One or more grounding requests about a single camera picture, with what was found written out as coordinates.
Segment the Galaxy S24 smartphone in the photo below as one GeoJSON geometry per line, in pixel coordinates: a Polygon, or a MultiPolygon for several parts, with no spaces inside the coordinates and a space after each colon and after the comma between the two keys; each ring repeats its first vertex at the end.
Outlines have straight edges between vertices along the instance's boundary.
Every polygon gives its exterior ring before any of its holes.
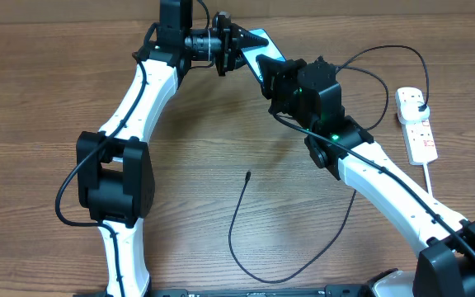
{"type": "Polygon", "coordinates": [[[246,48],[242,51],[244,59],[246,60],[249,69],[254,74],[256,80],[262,85],[263,77],[262,77],[259,65],[256,61],[257,56],[263,54],[271,59],[282,61],[282,62],[285,61],[285,57],[282,55],[282,53],[280,52],[278,47],[275,45],[275,43],[272,41],[270,36],[267,34],[265,29],[263,28],[253,29],[250,31],[250,33],[269,41],[268,45],[246,48]]]}

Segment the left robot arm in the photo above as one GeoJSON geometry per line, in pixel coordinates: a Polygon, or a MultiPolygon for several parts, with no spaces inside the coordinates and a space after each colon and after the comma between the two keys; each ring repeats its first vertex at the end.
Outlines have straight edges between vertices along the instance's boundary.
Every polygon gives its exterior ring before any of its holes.
{"type": "Polygon", "coordinates": [[[143,254],[143,220],[155,193],[148,142],[192,62],[205,62],[223,76],[244,65],[244,50],[269,43],[226,12],[197,30],[192,16],[190,1],[160,3],[159,20],[133,54],[134,80],[119,107],[97,132],[81,133],[76,143],[79,203],[106,250],[109,281],[103,296],[147,296],[151,290],[143,254]]]}

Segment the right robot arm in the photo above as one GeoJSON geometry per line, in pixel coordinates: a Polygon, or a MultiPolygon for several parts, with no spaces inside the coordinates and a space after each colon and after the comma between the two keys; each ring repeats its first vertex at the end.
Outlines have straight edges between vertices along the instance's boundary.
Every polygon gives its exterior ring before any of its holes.
{"type": "Polygon", "coordinates": [[[475,296],[475,220],[451,210],[398,168],[341,103],[336,69],[323,59],[256,59],[270,113],[295,119],[318,167],[368,199],[407,240],[414,272],[393,271],[373,296],[475,296]]]}

